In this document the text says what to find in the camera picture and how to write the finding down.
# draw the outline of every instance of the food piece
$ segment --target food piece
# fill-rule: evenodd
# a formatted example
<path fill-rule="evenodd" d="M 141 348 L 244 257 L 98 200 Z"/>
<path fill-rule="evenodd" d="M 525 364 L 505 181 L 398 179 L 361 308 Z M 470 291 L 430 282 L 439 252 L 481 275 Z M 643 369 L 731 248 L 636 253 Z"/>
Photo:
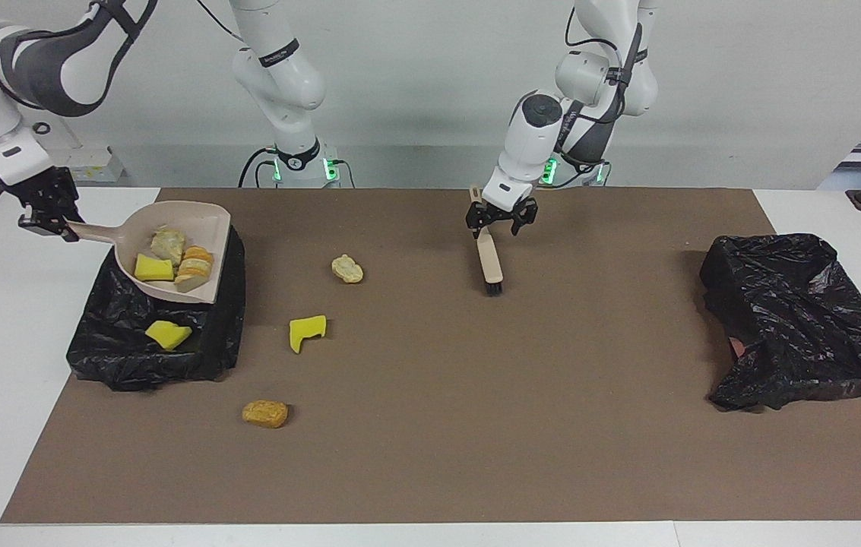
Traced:
<path fill-rule="evenodd" d="M 205 262 L 214 263 L 214 257 L 211 256 L 211 253 L 208 253 L 207 249 L 200 245 L 192 245 L 184 249 L 184 260 L 188 258 L 198 258 Z"/>
<path fill-rule="evenodd" d="M 192 291 L 207 283 L 214 267 L 214 257 L 204 247 L 193 246 L 184 251 L 183 262 L 177 270 L 174 284 L 177 290 L 184 293 Z"/>
<path fill-rule="evenodd" d="M 140 281 L 173 281 L 173 262 L 150 258 L 140 253 L 136 255 L 136 267 L 132 276 Z"/>
<path fill-rule="evenodd" d="M 292 319 L 288 322 L 288 345 L 295 353 L 302 352 L 302 340 L 313 336 L 325 337 L 325 315 L 314 318 Z"/>
<path fill-rule="evenodd" d="M 346 254 L 332 261 L 332 273 L 346 283 L 359 283 L 363 280 L 363 267 Z"/>
<path fill-rule="evenodd" d="M 154 321 L 152 325 L 146 329 L 146 336 L 156 340 L 160 347 L 170 351 L 180 346 L 183 340 L 190 338 L 190 327 L 181 327 L 170 321 Z"/>
<path fill-rule="evenodd" d="M 170 260 L 173 266 L 180 265 L 180 258 L 184 254 L 184 243 L 187 242 L 187 236 L 179 229 L 167 229 L 166 226 L 158 229 L 153 235 L 153 240 L 150 242 L 150 250 L 159 259 Z"/>
<path fill-rule="evenodd" d="M 251 401 L 242 410 L 245 422 L 278 429 L 288 419 L 288 406 L 277 401 Z"/>

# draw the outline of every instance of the brown mat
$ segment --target brown mat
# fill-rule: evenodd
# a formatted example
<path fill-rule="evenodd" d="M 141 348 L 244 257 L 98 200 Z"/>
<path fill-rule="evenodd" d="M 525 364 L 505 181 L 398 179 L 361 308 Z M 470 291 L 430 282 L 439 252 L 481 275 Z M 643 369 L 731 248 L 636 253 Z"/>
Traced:
<path fill-rule="evenodd" d="M 248 315 L 225 381 L 69 381 L 4 523 L 861 520 L 861 399 L 720 413 L 728 346 L 698 269 L 771 232 L 750 191 L 539 194 L 494 229 L 483 295 L 465 191 L 165 190 L 222 204 Z M 329 262 L 350 253 L 366 280 Z M 330 336 L 287 345 L 288 321 Z M 280 430 L 245 403 L 294 405 Z"/>

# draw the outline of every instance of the white table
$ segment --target white table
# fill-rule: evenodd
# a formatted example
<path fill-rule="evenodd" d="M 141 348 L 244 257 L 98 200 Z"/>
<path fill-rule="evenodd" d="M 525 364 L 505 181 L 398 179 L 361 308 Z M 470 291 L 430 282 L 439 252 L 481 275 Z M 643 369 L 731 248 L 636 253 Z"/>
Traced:
<path fill-rule="evenodd" d="M 80 206 L 90 222 L 116 225 L 157 193 L 89 188 Z M 861 212 L 843 194 L 756 194 L 775 231 L 832 243 L 861 291 Z M 106 250 L 18 229 L 20 211 L 10 196 L 0 200 L 0 516 L 68 378 L 65 349 Z M 0 526 L 0 545 L 834 547 L 861 545 L 861 522 Z"/>

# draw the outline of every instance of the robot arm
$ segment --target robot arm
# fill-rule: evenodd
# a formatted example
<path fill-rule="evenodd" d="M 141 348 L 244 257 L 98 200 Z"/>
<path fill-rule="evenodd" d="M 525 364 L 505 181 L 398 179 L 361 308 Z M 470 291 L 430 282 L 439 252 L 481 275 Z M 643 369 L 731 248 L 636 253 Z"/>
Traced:
<path fill-rule="evenodd" d="M 71 242 L 77 238 L 66 221 L 82 219 L 71 175 L 52 165 L 14 103 L 59 115 L 92 112 L 156 4 L 93 0 L 75 27 L 58 32 L 0 21 L 0 184 L 26 208 L 21 227 Z M 323 186 L 325 147 L 308 115 L 325 96 L 321 75 L 299 49 L 278 0 L 231 0 L 231 6 L 249 45 L 233 68 L 273 125 L 284 179 Z"/>
<path fill-rule="evenodd" d="M 532 91 L 514 108 L 504 151 L 483 189 L 485 204 L 472 204 L 467 214 L 475 238 L 480 229 L 499 220 L 512 220 L 512 233 L 517 235 L 537 215 L 538 205 L 530 194 L 552 153 L 560 153 L 577 174 L 591 171 L 603 163 L 615 121 L 649 109 L 657 95 L 646 60 L 655 3 L 576 0 L 575 17 L 593 38 L 569 45 L 601 45 L 607 55 L 567 53 L 556 69 L 556 84 L 565 96 Z M 537 115 L 538 106 L 545 114 Z M 555 137 L 549 138 L 552 132 Z"/>
<path fill-rule="evenodd" d="M 292 34 L 280 0 L 231 0 L 248 48 L 233 59 L 233 73 L 274 130 L 278 173 L 286 187 L 329 183 L 326 146 L 309 111 L 325 98 L 325 82 Z"/>
<path fill-rule="evenodd" d="M 0 21 L 0 183 L 21 201 L 21 227 L 76 240 L 66 220 L 81 221 L 67 169 L 21 127 L 18 103 L 83 115 L 103 103 L 120 60 L 157 0 L 96 0 L 75 27 L 50 32 Z"/>

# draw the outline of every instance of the beige dustpan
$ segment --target beige dustpan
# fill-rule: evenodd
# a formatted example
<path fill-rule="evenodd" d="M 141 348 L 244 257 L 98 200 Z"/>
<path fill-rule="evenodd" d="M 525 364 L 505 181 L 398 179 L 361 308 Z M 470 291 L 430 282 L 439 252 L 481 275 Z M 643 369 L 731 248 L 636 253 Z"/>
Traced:
<path fill-rule="evenodd" d="M 215 204 L 197 201 L 159 201 L 133 213 L 121 226 L 107 228 L 92 224 L 70 222 L 81 239 L 112 243 L 116 262 L 124 274 L 144 293 L 160 300 L 187 302 L 187 304 L 213 304 L 217 284 L 221 280 L 224 249 L 228 245 L 231 213 Z M 187 245 L 200 245 L 214 256 L 211 279 L 196 289 L 181 293 L 172 281 L 136 280 L 134 270 L 138 253 L 150 254 L 150 240 L 160 227 L 179 229 L 187 235 Z"/>

